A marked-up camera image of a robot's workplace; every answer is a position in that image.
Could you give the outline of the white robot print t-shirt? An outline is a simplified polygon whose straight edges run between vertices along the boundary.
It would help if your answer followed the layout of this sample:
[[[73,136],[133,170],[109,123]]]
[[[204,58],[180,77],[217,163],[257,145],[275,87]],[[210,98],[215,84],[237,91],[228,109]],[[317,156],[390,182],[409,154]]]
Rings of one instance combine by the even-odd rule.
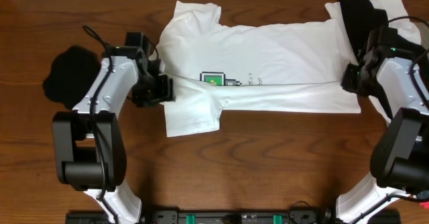
[[[221,25],[213,3],[177,2],[157,46],[174,81],[170,137],[216,131],[225,110],[359,113],[341,88],[348,64],[337,20]]]

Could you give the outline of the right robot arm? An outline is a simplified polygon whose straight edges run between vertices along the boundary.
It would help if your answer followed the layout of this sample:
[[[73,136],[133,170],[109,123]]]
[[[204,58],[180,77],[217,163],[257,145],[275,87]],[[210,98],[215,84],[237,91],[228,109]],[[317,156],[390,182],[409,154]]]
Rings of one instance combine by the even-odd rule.
[[[390,120],[369,173],[326,212],[327,223],[393,223],[382,211],[402,199],[428,206],[428,90],[419,63],[427,57],[379,46],[350,64],[342,87],[373,96]]]

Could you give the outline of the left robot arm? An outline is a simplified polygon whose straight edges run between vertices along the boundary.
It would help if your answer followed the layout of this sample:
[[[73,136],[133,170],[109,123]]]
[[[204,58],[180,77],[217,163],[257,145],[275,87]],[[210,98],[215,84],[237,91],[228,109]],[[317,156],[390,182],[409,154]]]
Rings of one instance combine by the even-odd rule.
[[[46,95],[65,106],[52,120],[56,173],[62,184],[93,198],[99,212],[71,212],[67,223],[144,223],[142,200],[125,180],[127,156],[119,114],[171,101],[172,79],[149,59],[152,47],[107,46],[102,59],[80,46],[58,55],[44,82]]]

